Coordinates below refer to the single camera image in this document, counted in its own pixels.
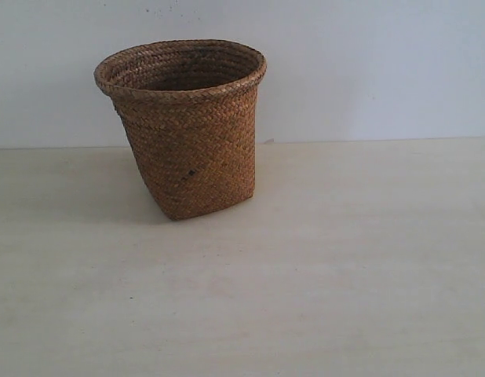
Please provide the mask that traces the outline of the brown woven wicker basket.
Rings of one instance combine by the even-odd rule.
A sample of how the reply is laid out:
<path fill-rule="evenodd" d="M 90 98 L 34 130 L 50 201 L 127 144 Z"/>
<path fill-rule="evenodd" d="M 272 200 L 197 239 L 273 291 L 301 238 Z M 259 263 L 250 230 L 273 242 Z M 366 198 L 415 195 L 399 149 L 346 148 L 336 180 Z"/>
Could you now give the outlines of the brown woven wicker basket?
<path fill-rule="evenodd" d="M 142 180 L 169 219 L 253 196 L 257 93 L 266 69 L 258 50 L 220 39 L 134 46 L 95 68 Z"/>

